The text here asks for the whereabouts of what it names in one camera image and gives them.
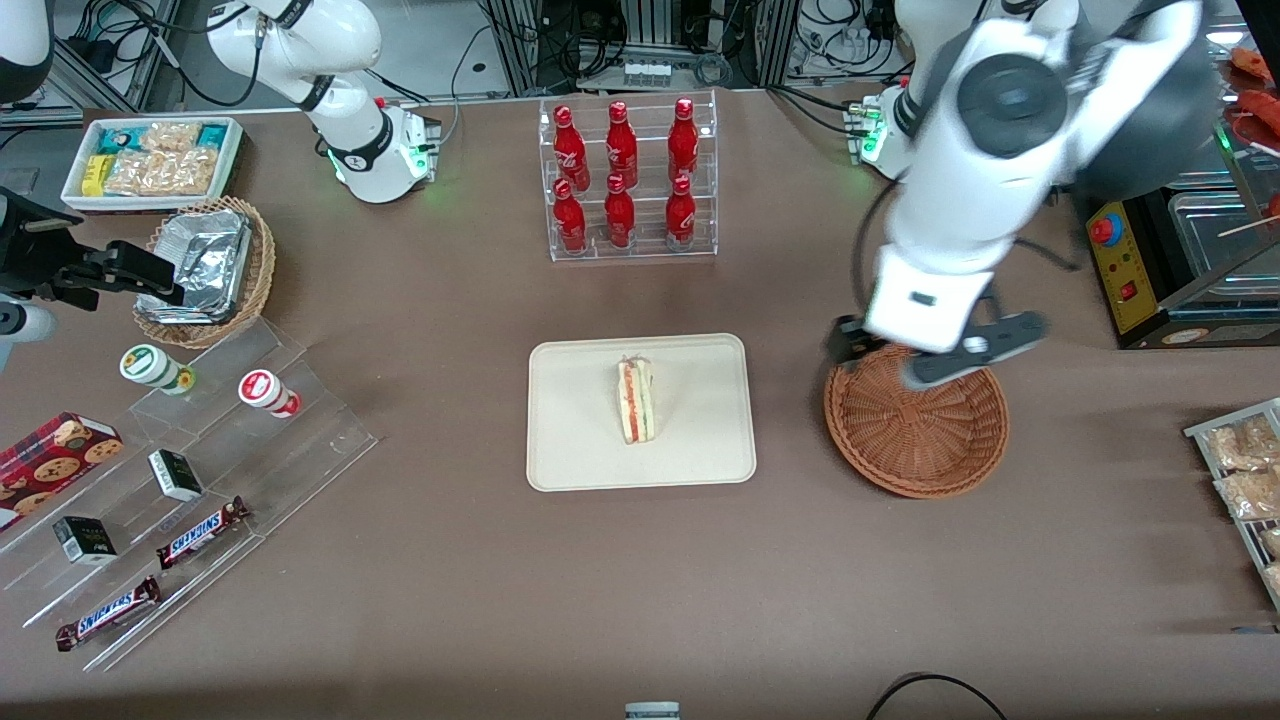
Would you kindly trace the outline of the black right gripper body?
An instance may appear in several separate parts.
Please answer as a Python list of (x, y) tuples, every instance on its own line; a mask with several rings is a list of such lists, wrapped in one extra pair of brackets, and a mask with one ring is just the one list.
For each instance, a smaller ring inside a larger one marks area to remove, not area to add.
[(51, 287), (64, 268), (83, 259), (84, 251), (70, 233), (83, 219), (9, 190), (1, 196), (1, 290), (13, 297), (33, 299)]

